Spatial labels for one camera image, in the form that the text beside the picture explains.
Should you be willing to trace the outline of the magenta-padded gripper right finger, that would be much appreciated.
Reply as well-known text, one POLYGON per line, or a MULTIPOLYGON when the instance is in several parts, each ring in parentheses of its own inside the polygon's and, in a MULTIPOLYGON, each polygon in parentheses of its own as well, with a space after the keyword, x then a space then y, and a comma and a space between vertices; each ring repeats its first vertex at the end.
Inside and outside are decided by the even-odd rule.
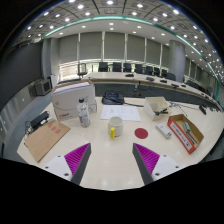
POLYGON ((132 153, 138 165, 143 183, 145 185, 159 180, 167 175, 177 172, 181 166, 166 154, 156 152, 134 143, 132 153))

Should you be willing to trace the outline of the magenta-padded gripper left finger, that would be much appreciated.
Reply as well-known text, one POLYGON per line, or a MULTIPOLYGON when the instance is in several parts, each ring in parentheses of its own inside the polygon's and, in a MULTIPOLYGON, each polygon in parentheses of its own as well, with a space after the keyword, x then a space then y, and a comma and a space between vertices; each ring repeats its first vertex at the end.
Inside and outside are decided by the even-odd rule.
POLYGON ((81 183, 91 154, 91 144, 87 143, 66 155, 57 155, 43 169, 76 185, 81 183))

